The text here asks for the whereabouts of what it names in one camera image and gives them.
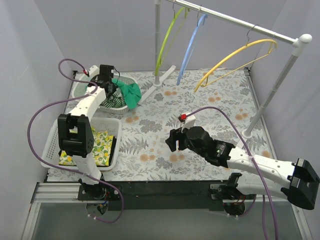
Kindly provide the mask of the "green white striped tank top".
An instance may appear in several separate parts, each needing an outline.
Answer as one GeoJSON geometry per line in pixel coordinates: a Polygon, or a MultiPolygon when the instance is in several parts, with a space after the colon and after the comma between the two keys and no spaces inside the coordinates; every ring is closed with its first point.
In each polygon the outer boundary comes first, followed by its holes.
{"type": "Polygon", "coordinates": [[[116,91],[110,97],[106,98],[100,105],[108,109],[125,107],[126,103],[121,89],[118,87],[116,91]]]}

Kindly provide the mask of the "yellow plastic hanger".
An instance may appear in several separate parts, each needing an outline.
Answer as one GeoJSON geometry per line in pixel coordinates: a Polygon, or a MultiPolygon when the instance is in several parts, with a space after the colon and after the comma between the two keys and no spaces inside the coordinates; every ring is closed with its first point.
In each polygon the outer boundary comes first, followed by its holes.
{"type": "Polygon", "coordinates": [[[216,65],[214,65],[203,77],[202,79],[197,83],[197,85],[194,88],[194,93],[196,93],[199,88],[205,88],[209,85],[212,85],[213,83],[216,83],[217,81],[225,78],[226,76],[234,73],[235,71],[238,71],[240,69],[243,69],[244,67],[247,67],[250,64],[253,64],[263,58],[268,57],[274,50],[276,50],[278,48],[278,43],[275,40],[275,33],[272,35],[271,38],[261,38],[255,41],[250,41],[249,38],[249,32],[254,28],[252,27],[248,32],[247,32],[247,42],[245,45],[243,45],[242,47],[234,50],[233,52],[231,52],[229,55],[227,55],[226,57],[224,57],[222,60],[220,60],[216,65]],[[261,56],[259,56],[258,58],[255,58],[243,65],[240,65],[239,67],[221,75],[220,77],[217,77],[216,79],[210,81],[210,76],[213,75],[215,73],[216,70],[218,70],[222,65],[224,65],[226,62],[228,62],[230,59],[234,58],[235,56],[239,55],[240,53],[246,51],[249,48],[252,48],[256,45],[262,45],[265,43],[269,43],[269,47],[267,49],[267,52],[261,56]]]}

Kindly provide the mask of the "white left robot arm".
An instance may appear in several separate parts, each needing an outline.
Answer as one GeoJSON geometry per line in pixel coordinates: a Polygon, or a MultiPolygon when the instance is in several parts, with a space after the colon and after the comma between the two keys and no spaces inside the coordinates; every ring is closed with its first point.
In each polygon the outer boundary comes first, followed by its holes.
{"type": "Polygon", "coordinates": [[[85,193],[95,200],[102,200],[106,196],[107,188],[100,183],[103,180],[102,173],[92,154],[94,136],[91,119],[106,99],[106,94],[114,90],[112,86],[114,70],[113,65],[101,64],[95,78],[98,89],[95,89],[91,82],[88,86],[90,95],[79,101],[68,114],[60,114],[57,119],[59,147],[75,162],[78,171],[83,175],[79,180],[80,184],[85,193]]]}

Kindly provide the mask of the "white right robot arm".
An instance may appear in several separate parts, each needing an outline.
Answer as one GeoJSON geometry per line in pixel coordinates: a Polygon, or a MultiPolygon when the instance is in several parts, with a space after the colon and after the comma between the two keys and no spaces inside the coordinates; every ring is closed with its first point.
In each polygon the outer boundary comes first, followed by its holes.
{"type": "Polygon", "coordinates": [[[227,195],[270,195],[288,200],[291,204],[313,210],[320,178],[309,161],[296,162],[250,156],[232,143],[213,139],[200,126],[172,129],[166,144],[172,152],[189,149],[216,167],[246,172],[226,186],[227,195]]]}

